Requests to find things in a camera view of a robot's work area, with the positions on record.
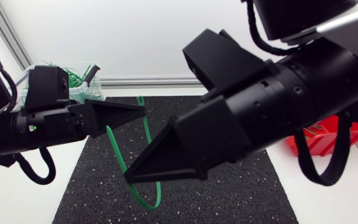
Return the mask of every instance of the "green zip ties in container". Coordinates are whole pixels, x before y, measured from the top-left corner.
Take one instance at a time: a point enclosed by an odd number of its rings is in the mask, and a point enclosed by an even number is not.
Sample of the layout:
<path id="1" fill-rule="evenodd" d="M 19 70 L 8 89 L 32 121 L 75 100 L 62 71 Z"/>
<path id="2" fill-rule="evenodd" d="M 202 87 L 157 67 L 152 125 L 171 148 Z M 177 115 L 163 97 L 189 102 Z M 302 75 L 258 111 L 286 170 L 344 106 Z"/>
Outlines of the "green zip ties in container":
<path id="1" fill-rule="evenodd" d="M 138 96 L 137 102 L 140 106 L 144 106 L 143 96 Z M 147 136 L 147 142 L 150 144 L 152 142 L 152 138 L 150 135 L 149 125 L 147 124 L 146 116 L 143 116 L 142 120 L 143 120 L 143 125 L 144 125 L 144 129 L 145 129 L 146 136 Z M 118 148 L 116 138 L 114 137 L 112 130 L 109 126 L 106 126 L 106 130 L 107 130 L 107 134 L 109 136 L 112 148 L 114 149 L 114 153 L 117 155 L 117 161 L 118 161 L 119 167 L 121 168 L 122 173 L 125 173 L 125 171 L 127 170 L 127 167 L 125 166 L 124 159 L 122 158 L 121 152 Z M 155 202 L 154 206 L 149 205 L 147 202 L 145 202 L 143 200 L 143 198 L 139 195 L 136 187 L 133 184 L 127 183 L 127 185 L 128 185 L 129 191 L 134 196 L 134 198 L 137 200 L 137 203 L 139 203 L 139 205 L 141 205 L 142 207 L 146 208 L 147 210 L 153 210 L 153 209 L 158 208 L 158 206 L 160 206 L 160 203 L 161 203 L 161 183 L 160 182 L 156 182 L 157 201 Z"/>

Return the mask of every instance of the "clear plastic container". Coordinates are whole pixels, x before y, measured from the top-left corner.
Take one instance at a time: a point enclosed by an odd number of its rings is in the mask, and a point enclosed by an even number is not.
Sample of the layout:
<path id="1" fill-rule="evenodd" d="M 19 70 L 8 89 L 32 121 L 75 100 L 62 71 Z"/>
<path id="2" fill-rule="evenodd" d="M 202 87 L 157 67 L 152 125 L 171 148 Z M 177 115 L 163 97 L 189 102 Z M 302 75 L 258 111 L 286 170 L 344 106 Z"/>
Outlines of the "clear plastic container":
<path id="1" fill-rule="evenodd" d="M 71 72 L 83 77 L 85 71 L 89 66 L 93 66 L 94 62 L 81 62 L 81 63 L 57 63 L 56 65 L 62 69 L 69 69 Z M 29 82 L 29 70 L 33 70 L 35 65 L 26 68 L 22 73 L 22 78 L 16 83 L 17 86 L 17 104 L 24 105 L 27 96 L 27 88 Z M 93 77 L 89 87 L 86 82 L 82 83 L 79 87 L 69 89 L 70 99 L 84 103 L 85 99 L 101 100 L 104 101 L 102 86 L 100 83 L 99 75 Z"/>

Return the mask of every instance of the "black rubber mat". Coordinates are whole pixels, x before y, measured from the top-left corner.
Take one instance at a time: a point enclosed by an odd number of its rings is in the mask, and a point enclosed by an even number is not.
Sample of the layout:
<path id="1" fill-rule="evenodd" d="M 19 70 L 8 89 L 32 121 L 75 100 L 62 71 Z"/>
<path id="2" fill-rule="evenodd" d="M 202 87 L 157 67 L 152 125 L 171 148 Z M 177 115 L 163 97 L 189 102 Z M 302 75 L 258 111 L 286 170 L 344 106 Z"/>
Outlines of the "black rubber mat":
<path id="1" fill-rule="evenodd" d="M 137 104 L 135 97 L 108 101 Z M 171 114 L 184 114 L 195 96 L 145 97 L 152 136 Z M 114 131 L 126 164 L 147 145 L 142 120 Z M 137 184 L 154 204 L 155 184 Z M 54 223 L 297 223 L 267 153 L 237 164 L 225 163 L 209 179 L 162 182 L 161 206 L 146 211 L 129 193 L 107 134 L 88 139 L 55 215 Z"/>

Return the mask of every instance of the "black cable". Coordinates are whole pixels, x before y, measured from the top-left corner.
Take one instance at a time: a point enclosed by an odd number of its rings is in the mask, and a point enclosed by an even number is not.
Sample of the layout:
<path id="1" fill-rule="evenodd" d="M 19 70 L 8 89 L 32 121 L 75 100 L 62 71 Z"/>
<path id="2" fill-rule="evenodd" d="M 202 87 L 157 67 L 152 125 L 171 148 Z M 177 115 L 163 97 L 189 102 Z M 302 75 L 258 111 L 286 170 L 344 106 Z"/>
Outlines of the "black cable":
<path id="1" fill-rule="evenodd" d="M 321 175 L 317 173 L 316 167 L 314 166 L 303 130 L 299 130 L 294 135 L 296 146 L 298 147 L 298 160 L 302 173 L 314 183 L 324 186 L 331 186 L 341 178 L 351 148 L 352 121 L 350 116 L 347 112 L 341 112 L 338 116 L 338 132 L 334 153 L 326 170 Z"/>
<path id="2" fill-rule="evenodd" d="M 290 49 L 280 49 L 273 46 L 270 46 L 266 43 L 259 35 L 258 28 L 256 26 L 256 18 L 255 18 L 255 11 L 254 11 L 254 1 L 247 0 L 247 10 L 248 10 L 248 23 L 249 23 L 249 31 L 251 33 L 252 40 L 255 42 L 256 46 L 260 49 L 279 56 L 286 56 L 290 55 L 293 52 L 296 52 L 300 49 L 301 46 L 293 47 Z"/>
<path id="3" fill-rule="evenodd" d="M 9 84 L 9 86 L 11 87 L 11 90 L 12 90 L 12 97 L 11 97 L 11 101 L 9 102 L 9 106 L 6 108 L 6 111 L 2 112 L 3 114 L 6 114 L 6 113 L 11 112 L 16 105 L 17 88 L 16 88 L 16 84 L 13 81 L 12 77 L 5 70 L 2 69 L 1 73 L 4 76 L 4 78 L 6 79 L 7 83 Z"/>
<path id="4" fill-rule="evenodd" d="M 30 180 L 34 181 L 40 185 L 47 185 L 50 184 L 56 177 L 56 167 L 55 163 L 53 162 L 52 156 L 49 154 L 49 151 L 46 147 L 40 148 L 40 153 L 42 159 L 45 161 L 49 168 L 49 174 L 47 177 L 42 178 L 38 176 L 34 170 L 31 168 L 31 165 L 27 160 L 22 156 L 22 154 L 17 153 L 15 154 L 15 159 L 19 163 L 20 167 L 22 168 L 23 172 L 30 178 Z"/>

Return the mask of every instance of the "red plastic tray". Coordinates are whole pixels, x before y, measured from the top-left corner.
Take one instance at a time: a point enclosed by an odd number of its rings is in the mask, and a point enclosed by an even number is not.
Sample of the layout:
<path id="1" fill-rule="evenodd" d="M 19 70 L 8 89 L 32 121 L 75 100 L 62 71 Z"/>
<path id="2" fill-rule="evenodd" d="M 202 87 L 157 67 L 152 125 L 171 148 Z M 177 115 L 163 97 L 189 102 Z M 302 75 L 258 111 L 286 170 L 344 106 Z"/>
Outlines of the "red plastic tray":
<path id="1" fill-rule="evenodd" d="M 310 154 L 312 156 L 320 155 L 325 156 L 326 154 L 332 154 L 334 152 L 334 145 L 336 139 L 336 133 L 338 128 L 338 117 L 330 116 L 318 123 L 320 129 L 309 128 L 317 135 L 314 135 L 308 131 L 303 130 L 305 136 L 309 137 L 306 142 L 308 143 Z M 351 128 L 351 145 L 358 141 L 358 123 L 353 123 Z M 295 144 L 293 136 L 287 138 L 285 142 L 291 147 L 293 153 L 298 156 L 298 148 Z"/>

